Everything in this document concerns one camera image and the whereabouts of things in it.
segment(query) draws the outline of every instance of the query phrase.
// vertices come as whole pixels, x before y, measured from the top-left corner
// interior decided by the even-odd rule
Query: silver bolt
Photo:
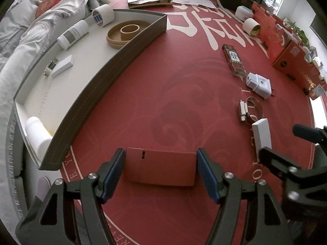
[[[262,186],[265,186],[267,184],[267,182],[264,179],[259,179],[258,183]]]
[[[226,173],[225,173],[225,177],[226,177],[227,179],[232,179],[232,178],[234,177],[234,174],[231,173],[231,172],[226,172]]]
[[[296,167],[289,167],[288,170],[292,173],[295,173],[298,171],[298,169]]]
[[[57,179],[55,181],[55,185],[61,185],[61,184],[63,184],[63,179]]]
[[[96,176],[97,176],[97,174],[92,172],[92,173],[89,174],[88,177],[89,177],[89,179],[94,180],[96,178]]]
[[[296,191],[290,191],[287,194],[287,196],[288,196],[289,199],[294,200],[294,201],[296,201],[300,197],[299,193],[296,192]]]

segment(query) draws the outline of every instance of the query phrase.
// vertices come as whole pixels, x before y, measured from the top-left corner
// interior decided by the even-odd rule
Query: red tablecloth
[[[126,6],[127,0],[112,3],[113,8]],[[258,98],[269,120],[272,148],[310,168],[314,145],[292,134],[295,123],[314,126],[309,98],[222,11],[190,5],[151,10],[168,14],[167,32],[97,104],[65,158],[63,177],[74,181],[87,176],[118,147],[185,152],[204,147],[225,171],[249,181],[264,178],[280,198],[280,180],[256,163],[251,126],[239,121],[238,104],[249,96]],[[236,48],[247,72],[270,79],[275,97],[263,100],[232,75],[224,43]],[[233,244],[242,236],[246,202],[241,206]],[[118,245],[199,245],[206,241],[218,206],[197,174],[195,186],[185,188],[121,178],[103,210]]]

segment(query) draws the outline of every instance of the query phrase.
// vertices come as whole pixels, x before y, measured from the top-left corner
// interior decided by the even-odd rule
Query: white border line
[[[70,150],[71,150],[71,152],[72,152],[72,155],[73,155],[73,159],[74,159],[74,162],[75,162],[75,165],[76,165],[76,168],[77,168],[77,171],[78,171],[78,173],[79,173],[79,175],[80,175],[80,177],[81,177],[81,179],[83,179],[83,176],[82,176],[82,174],[81,174],[81,171],[80,171],[80,168],[78,167],[78,165],[77,165],[77,162],[76,162],[76,159],[75,159],[75,155],[74,155],[74,152],[73,152],[73,147],[72,146],[70,146]],[[63,163],[63,170],[64,170],[64,172],[65,172],[65,175],[66,175],[66,178],[67,178],[67,180],[68,181],[70,181],[70,179],[69,179],[69,177],[68,177],[68,174],[67,174],[67,171],[66,171],[66,168],[65,168],[65,165],[64,165],[64,163]],[[104,213],[104,216],[105,216],[105,218],[120,232],[120,233],[122,233],[126,238],[128,238],[130,241],[132,241],[132,242],[134,242],[136,245],[140,245],[139,243],[137,243],[135,240],[133,240],[130,236],[128,236],[124,231],[122,231],[119,227],[117,227],[117,225],[107,216],[107,214],[105,213],[105,212],[103,212]]]

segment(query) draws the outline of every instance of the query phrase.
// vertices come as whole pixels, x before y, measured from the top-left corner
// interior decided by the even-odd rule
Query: grey cushion
[[[22,34],[35,20],[38,8],[34,0],[22,0],[14,5],[0,22],[0,72],[19,44]]]

